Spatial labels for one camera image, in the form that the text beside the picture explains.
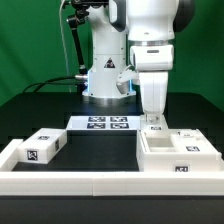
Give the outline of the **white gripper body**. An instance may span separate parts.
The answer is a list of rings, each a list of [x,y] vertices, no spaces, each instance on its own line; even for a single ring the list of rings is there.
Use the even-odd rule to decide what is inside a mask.
[[[163,114],[168,71],[173,68],[173,58],[174,47],[170,44],[130,48],[130,61],[139,76],[141,102],[145,114]]]

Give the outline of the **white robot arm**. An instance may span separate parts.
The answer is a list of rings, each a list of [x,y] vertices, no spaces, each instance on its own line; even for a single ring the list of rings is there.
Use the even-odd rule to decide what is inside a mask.
[[[192,20],[194,0],[106,0],[91,2],[87,11],[93,65],[83,95],[98,103],[120,101],[134,94],[135,83],[144,120],[159,122],[173,68],[170,41]]]

